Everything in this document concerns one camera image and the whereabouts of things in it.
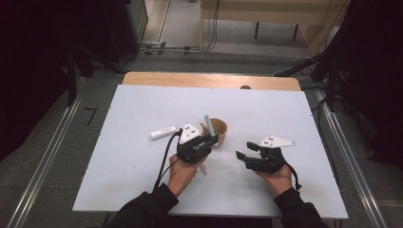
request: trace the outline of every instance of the white table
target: white table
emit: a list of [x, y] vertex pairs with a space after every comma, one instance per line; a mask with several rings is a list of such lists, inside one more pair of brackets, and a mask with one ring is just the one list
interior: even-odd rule
[[258, 157], [246, 142], [258, 143], [270, 133], [297, 143], [282, 152], [297, 170], [301, 197], [323, 218], [348, 217], [303, 92], [148, 85], [119, 85], [73, 210], [118, 211], [150, 192], [169, 139], [153, 141], [150, 132], [185, 122], [199, 126], [205, 113], [227, 122], [224, 145], [213, 149], [207, 175], [198, 173], [170, 214], [279, 216], [264, 182], [235, 155], [239, 150]]

